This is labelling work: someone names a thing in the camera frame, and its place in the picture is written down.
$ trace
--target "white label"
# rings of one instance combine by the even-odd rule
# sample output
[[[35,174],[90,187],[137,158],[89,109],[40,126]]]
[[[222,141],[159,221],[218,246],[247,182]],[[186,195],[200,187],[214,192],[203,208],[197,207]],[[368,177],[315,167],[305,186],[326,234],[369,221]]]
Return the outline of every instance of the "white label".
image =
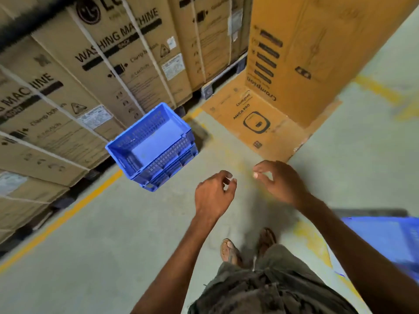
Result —
[[[28,178],[11,172],[0,173],[0,195],[6,196],[17,190]]]
[[[81,122],[94,130],[101,124],[112,119],[112,115],[105,109],[103,105],[98,105],[78,118]]]
[[[175,37],[172,36],[171,38],[169,38],[167,40],[167,45],[169,45],[169,49],[172,50],[176,47],[176,41],[175,41]]]
[[[243,9],[234,12],[228,18],[228,35],[237,32],[241,28],[241,20],[243,18]]]
[[[177,54],[171,60],[161,65],[167,80],[174,78],[178,73],[185,70],[185,64],[183,63],[182,53]]]

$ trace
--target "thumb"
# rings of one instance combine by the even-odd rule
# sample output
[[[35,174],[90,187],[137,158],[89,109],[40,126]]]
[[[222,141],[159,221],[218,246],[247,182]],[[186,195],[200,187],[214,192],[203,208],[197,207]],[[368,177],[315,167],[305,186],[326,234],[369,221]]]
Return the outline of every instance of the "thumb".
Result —
[[[237,188],[237,179],[234,178],[230,181],[230,184],[228,185],[228,188],[225,191],[225,193],[229,194],[232,198],[234,198],[236,188]]]
[[[266,188],[268,188],[270,185],[274,184],[274,182],[272,180],[270,180],[269,177],[267,177],[263,173],[254,172],[253,177],[255,179],[260,180],[265,185]]]

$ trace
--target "forearm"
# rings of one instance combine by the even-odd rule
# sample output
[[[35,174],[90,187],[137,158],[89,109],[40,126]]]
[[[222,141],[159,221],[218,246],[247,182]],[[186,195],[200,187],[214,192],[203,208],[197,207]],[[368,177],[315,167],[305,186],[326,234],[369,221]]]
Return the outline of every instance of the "forearm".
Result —
[[[181,313],[199,251],[215,222],[196,216],[179,246],[137,302],[132,314]]]
[[[313,222],[374,313],[413,313],[419,309],[419,287],[372,248],[315,197],[301,212]]]

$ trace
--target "foot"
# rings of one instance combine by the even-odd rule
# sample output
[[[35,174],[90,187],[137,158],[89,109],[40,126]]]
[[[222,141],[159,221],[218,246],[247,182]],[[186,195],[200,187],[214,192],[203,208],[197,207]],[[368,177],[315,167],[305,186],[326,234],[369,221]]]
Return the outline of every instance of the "foot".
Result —
[[[224,239],[220,247],[221,259],[243,268],[243,260],[240,251],[234,246],[230,239]]]
[[[257,245],[258,258],[263,256],[266,250],[275,243],[276,237],[274,232],[268,227],[263,228],[259,235],[259,242]]]

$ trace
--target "warning triangle symbol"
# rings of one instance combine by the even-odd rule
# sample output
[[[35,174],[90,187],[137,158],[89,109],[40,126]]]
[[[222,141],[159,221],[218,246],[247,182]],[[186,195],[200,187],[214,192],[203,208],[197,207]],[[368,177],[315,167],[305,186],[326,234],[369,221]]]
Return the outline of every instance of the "warning triangle symbol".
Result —
[[[71,103],[71,108],[73,108],[74,114],[78,115],[79,113],[83,112],[87,109],[86,106],[79,105],[78,103]]]
[[[161,44],[161,47],[160,47],[160,57],[163,58],[163,57],[165,57],[169,53],[170,53],[170,49],[168,49],[166,47],[166,45]]]

